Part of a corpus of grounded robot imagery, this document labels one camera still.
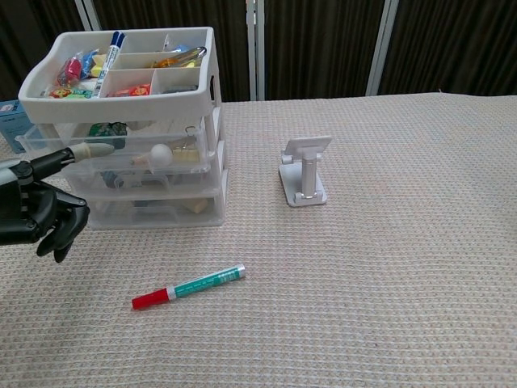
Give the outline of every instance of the table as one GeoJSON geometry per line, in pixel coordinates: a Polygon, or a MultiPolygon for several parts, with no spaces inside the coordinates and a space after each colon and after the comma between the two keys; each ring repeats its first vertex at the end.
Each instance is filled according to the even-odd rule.
{"type": "Polygon", "coordinates": [[[0,248],[0,386],[517,384],[516,96],[223,109],[222,227],[86,229],[62,264],[0,248]],[[289,208],[280,151],[327,134],[327,205],[289,208]],[[131,309],[239,262],[245,280],[131,309]]]}

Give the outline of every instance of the white phone stand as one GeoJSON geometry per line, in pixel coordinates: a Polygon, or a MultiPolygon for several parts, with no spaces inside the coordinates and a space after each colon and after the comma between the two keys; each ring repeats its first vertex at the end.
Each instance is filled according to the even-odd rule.
{"type": "Polygon", "coordinates": [[[326,193],[317,173],[317,162],[332,141],[330,136],[291,139],[282,151],[280,178],[289,206],[322,205],[326,193]]]}

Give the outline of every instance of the robotic hand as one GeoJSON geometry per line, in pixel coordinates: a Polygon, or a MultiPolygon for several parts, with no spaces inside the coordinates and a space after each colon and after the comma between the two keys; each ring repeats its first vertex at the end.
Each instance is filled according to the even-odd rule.
{"type": "Polygon", "coordinates": [[[63,261],[74,238],[86,226],[90,209],[82,198],[41,180],[70,163],[113,150],[109,144],[81,143],[31,162],[0,162],[0,245],[35,243],[46,235],[37,255],[54,251],[54,259],[63,261]]]}

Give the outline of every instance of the white ball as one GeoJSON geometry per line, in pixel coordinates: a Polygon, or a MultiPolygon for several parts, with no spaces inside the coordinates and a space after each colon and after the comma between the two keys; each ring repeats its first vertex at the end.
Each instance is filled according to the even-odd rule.
{"type": "Polygon", "coordinates": [[[155,167],[167,167],[172,163],[172,151],[165,144],[156,144],[149,154],[149,164],[155,167]]]}

